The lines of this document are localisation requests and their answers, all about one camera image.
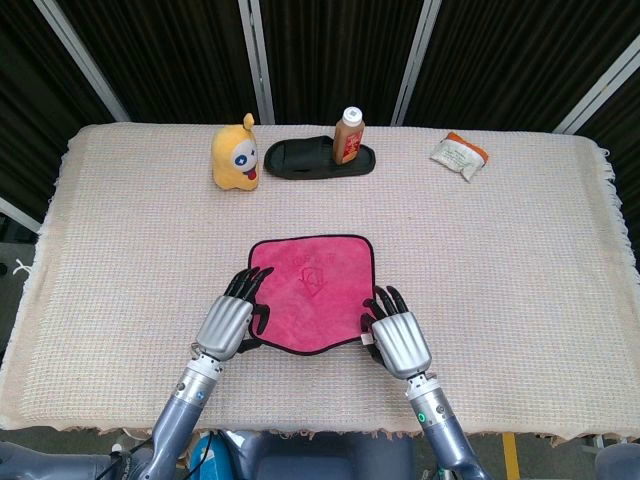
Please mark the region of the white metal frame post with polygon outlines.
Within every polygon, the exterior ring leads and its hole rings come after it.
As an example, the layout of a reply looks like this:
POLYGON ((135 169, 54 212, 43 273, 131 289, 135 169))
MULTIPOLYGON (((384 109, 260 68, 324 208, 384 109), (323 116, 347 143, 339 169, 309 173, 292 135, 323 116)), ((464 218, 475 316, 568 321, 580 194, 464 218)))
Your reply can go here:
POLYGON ((276 123, 260 0, 237 0, 260 122, 276 123))
POLYGON ((427 53, 442 0, 423 0, 390 125, 402 126, 427 53))
POLYGON ((32 0, 75 65, 116 122, 131 118, 57 0, 32 0))
POLYGON ((31 232, 39 233, 42 224, 0 196, 0 213, 8 216, 31 232))
POLYGON ((638 69, 640 69, 640 34, 564 116, 553 132, 566 135, 578 132, 638 69))

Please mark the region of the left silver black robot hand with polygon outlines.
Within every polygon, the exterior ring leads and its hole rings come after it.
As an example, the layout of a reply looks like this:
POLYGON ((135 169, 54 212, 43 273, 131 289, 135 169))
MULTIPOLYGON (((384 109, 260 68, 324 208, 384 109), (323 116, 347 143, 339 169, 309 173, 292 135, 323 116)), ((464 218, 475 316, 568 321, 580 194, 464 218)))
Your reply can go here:
POLYGON ((273 267, 249 267, 235 274, 224 293, 214 301, 196 335, 199 352, 224 362, 260 346, 259 340, 245 336, 255 316, 261 326, 268 322, 270 307, 258 303, 256 295, 273 272, 273 267))

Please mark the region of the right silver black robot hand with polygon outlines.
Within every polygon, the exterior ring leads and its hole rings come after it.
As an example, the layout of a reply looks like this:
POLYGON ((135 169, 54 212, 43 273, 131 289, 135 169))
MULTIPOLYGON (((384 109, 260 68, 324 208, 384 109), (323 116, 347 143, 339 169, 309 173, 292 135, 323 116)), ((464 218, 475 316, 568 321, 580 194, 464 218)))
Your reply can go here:
POLYGON ((393 286, 374 287, 363 301, 361 340, 374 361, 393 377, 409 380, 427 372, 432 356, 416 316, 393 286))

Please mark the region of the pink cloth with black trim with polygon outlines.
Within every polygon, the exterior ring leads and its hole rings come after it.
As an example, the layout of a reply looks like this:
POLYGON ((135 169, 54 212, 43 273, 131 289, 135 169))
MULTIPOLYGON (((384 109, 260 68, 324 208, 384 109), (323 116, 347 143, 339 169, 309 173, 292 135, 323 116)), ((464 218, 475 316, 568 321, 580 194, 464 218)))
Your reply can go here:
POLYGON ((316 355, 361 339, 364 301, 374 296, 374 250, 363 236, 263 240, 250 267, 272 267, 256 293, 249 334, 297 355, 316 355))

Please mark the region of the blue plastic object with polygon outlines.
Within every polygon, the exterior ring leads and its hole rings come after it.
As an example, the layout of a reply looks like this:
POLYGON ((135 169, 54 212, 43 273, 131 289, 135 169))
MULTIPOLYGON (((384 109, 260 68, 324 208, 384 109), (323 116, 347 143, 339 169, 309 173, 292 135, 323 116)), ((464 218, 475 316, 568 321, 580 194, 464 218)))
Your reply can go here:
POLYGON ((234 480, 231 458, 220 435, 203 435, 189 460, 186 480, 234 480))

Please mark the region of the blue-grey robot torso base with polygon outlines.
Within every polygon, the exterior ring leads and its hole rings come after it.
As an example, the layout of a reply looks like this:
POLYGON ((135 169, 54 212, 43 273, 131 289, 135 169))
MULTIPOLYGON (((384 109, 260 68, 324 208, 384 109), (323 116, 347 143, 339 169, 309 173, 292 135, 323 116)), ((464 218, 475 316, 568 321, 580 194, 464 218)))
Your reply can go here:
POLYGON ((416 480, 413 441, 407 437, 224 431, 222 439, 235 480, 416 480))

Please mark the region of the beige woven tablecloth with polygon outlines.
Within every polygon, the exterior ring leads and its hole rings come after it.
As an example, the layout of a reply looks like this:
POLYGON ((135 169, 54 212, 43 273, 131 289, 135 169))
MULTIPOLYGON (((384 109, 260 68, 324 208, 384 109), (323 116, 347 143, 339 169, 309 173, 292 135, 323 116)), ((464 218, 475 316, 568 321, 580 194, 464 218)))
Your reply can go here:
POLYGON ((147 428, 215 298, 261 240, 356 234, 421 324, 469 433, 640 435, 640 286, 613 171, 583 137, 373 127, 368 175, 224 191, 214 128, 110 124, 69 143, 26 275, 0 427, 147 428))

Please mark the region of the black rubber slipper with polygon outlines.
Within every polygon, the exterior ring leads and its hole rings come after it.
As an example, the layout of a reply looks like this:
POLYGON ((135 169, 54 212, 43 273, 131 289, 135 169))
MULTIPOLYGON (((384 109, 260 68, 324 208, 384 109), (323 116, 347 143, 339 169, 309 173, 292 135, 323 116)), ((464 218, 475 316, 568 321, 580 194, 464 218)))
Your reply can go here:
POLYGON ((321 180, 363 176, 376 166, 372 148, 362 145, 356 158, 338 165, 333 159, 333 139, 327 135, 281 140, 264 156, 264 168, 287 180, 321 180))

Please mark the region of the brown drink bottle red label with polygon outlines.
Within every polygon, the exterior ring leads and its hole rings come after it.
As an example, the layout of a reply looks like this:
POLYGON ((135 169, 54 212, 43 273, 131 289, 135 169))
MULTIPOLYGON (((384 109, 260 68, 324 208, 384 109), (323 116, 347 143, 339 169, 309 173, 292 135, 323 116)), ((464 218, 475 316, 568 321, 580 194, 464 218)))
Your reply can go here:
POLYGON ((364 129, 362 111, 356 106, 347 107, 335 128, 333 159, 337 165, 349 163, 356 158, 364 129))

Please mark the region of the yellow plush monster toy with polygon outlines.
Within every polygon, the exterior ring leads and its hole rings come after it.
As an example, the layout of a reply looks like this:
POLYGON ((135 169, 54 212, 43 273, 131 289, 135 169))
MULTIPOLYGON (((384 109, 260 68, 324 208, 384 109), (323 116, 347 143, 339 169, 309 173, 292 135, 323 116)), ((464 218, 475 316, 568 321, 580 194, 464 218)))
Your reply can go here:
POLYGON ((211 144, 212 175, 223 190, 255 190, 259 184, 259 154, 252 132, 254 117, 247 113, 240 124, 220 128, 211 144))

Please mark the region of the white and orange snack packet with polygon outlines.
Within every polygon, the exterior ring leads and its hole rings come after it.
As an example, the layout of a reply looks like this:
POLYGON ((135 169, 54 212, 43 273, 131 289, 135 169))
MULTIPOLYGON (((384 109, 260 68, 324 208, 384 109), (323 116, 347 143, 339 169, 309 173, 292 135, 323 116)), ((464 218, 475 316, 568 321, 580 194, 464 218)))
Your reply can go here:
POLYGON ((436 145, 429 158, 470 182, 488 163, 489 154, 451 131, 436 145))

